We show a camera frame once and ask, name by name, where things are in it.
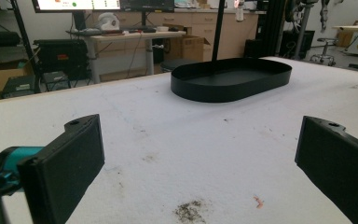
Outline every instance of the cable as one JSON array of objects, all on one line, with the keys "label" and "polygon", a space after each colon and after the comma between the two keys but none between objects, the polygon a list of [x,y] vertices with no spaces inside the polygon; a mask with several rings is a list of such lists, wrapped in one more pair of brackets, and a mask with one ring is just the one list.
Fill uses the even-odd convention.
[{"label": "cable", "polygon": [[49,89],[51,89],[52,91],[54,90],[54,87],[55,87],[55,85],[57,84],[57,83],[59,83],[59,82],[61,82],[62,81],[62,79],[63,78],[65,78],[66,77],[66,74],[64,74],[62,77],[60,77],[60,79],[58,79],[57,81],[55,81],[54,83],[53,83],[53,85],[51,86],[51,88],[49,88],[48,87],[48,83],[46,82],[46,80],[45,80],[45,83],[46,83],[46,90],[47,91],[50,91]]},{"label": "cable", "polygon": [[104,50],[106,50],[107,48],[109,48],[109,46],[110,46],[112,43],[113,43],[113,42],[110,42],[108,45],[106,45],[106,47],[104,47],[104,48],[101,49],[100,51],[96,52],[96,53],[95,53],[95,58],[92,59],[92,60],[96,60],[97,57],[98,57],[98,55],[99,55],[102,51],[104,51]]},{"label": "cable", "polygon": [[[78,65],[77,67],[73,68],[71,71],[64,73],[64,76],[60,77],[60,79],[58,79],[57,81],[55,81],[55,82],[53,83],[53,85],[51,86],[51,89],[53,90],[54,87],[55,87],[55,85],[56,85],[57,83],[61,82],[61,81],[62,81],[64,78],[66,78],[66,77],[68,77],[68,82],[69,82],[69,84],[70,84],[69,86],[70,86],[70,88],[72,88],[72,83],[71,83],[71,81],[69,80],[69,76],[70,76],[73,72],[75,72],[75,70],[77,70],[77,69],[81,69],[81,66]],[[78,80],[79,80],[79,78],[76,79],[74,88],[76,87]]]},{"label": "cable", "polygon": [[285,54],[283,54],[283,58],[286,56],[290,56],[290,52],[292,51],[293,48],[296,47],[296,42],[290,41],[286,44],[286,47],[289,48],[289,50],[287,50],[287,52]]},{"label": "cable", "polygon": [[135,53],[136,53],[136,50],[138,49],[138,46],[139,46],[139,43],[141,42],[141,39],[142,39],[142,32],[139,33],[138,43],[136,44],[135,50],[133,51],[131,63],[130,63],[129,70],[127,72],[126,78],[128,78],[130,76],[130,70],[131,70],[131,67],[132,67],[132,63],[133,63],[133,60],[135,58]]},{"label": "cable", "polygon": [[147,15],[146,15],[146,20],[147,20],[148,22],[150,22],[150,24],[151,24],[152,26],[154,26],[155,24],[147,18],[147,17],[149,16],[149,14],[150,14],[150,12],[147,13]]},{"label": "cable", "polygon": [[356,42],[357,38],[358,38],[358,35],[357,35],[357,36],[353,39],[353,41],[344,49],[344,51],[348,51],[348,48],[349,48],[354,42]]},{"label": "cable", "polygon": [[[89,15],[86,17],[86,19],[84,19],[84,21],[80,24],[79,27],[82,27],[84,24],[86,24],[87,19],[89,18],[89,16],[91,15],[91,13],[89,13]],[[72,22],[71,22],[71,28],[69,29],[69,31],[71,32],[72,29],[74,28],[74,24],[75,24],[75,18],[74,18],[74,14],[72,14]]]}]

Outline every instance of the wall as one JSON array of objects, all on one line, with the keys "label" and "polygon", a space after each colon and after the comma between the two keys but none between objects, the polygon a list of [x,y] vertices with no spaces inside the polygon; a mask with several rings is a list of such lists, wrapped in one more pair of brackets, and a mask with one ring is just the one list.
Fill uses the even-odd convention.
[{"label": "wall", "polygon": [[[310,17],[307,24],[307,30],[314,30],[315,36],[313,37],[312,46],[322,46],[323,43],[317,42],[319,37],[336,37],[337,30],[333,29],[333,26],[338,25],[352,25],[355,21],[358,21],[358,0],[344,0],[340,4],[335,4],[336,0],[331,0],[328,5],[328,20],[327,27],[324,33],[321,32],[322,24],[320,22],[320,11],[322,9],[321,1],[314,5],[310,10]],[[286,23],[284,30],[292,28],[292,24]]]}]

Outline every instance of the black tray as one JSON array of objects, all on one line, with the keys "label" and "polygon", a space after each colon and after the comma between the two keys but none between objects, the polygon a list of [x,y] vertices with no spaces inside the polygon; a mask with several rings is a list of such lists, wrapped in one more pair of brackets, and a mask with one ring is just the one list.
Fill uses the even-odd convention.
[{"label": "black tray", "polygon": [[291,72],[285,63],[253,58],[192,63],[172,71],[171,90],[192,101],[231,102],[284,86]]}]

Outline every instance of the monitor screen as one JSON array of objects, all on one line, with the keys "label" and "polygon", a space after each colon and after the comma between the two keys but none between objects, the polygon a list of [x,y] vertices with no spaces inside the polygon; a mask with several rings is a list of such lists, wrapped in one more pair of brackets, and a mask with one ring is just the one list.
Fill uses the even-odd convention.
[{"label": "monitor screen", "polygon": [[73,12],[79,10],[120,10],[119,0],[32,0],[35,12]]},{"label": "monitor screen", "polygon": [[120,0],[124,11],[173,12],[174,0]]}]

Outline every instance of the drawer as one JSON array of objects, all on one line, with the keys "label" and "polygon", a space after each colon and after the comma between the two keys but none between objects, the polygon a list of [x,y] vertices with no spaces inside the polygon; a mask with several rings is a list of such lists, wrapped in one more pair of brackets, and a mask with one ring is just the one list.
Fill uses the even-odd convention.
[{"label": "drawer", "polygon": [[141,12],[115,12],[120,21],[120,26],[140,25],[142,21]]},{"label": "drawer", "polygon": [[125,49],[144,49],[145,41],[144,40],[126,40]]},{"label": "drawer", "polygon": [[193,24],[214,24],[217,22],[216,13],[193,13]]},{"label": "drawer", "polygon": [[102,51],[121,50],[125,49],[124,42],[121,43],[96,43],[94,45],[95,53]]},{"label": "drawer", "polygon": [[162,25],[164,23],[191,26],[191,13],[151,13],[147,16],[150,25]]},{"label": "drawer", "polygon": [[216,30],[215,24],[193,24],[191,34],[205,37],[210,44],[214,42],[214,33]]}]

